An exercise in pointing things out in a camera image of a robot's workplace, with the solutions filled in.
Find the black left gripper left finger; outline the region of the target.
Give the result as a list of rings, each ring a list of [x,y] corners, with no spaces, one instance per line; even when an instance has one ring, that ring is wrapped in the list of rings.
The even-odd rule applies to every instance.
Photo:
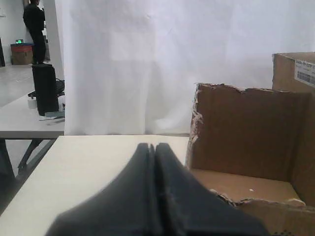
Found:
[[[141,143],[99,193],[60,214],[48,236],[156,236],[158,206],[152,149]]]

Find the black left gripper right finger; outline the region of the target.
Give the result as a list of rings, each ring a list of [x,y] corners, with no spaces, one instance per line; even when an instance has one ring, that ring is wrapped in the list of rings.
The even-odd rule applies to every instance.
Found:
[[[200,184],[167,143],[155,150],[155,184],[167,236],[267,236],[263,223]]]

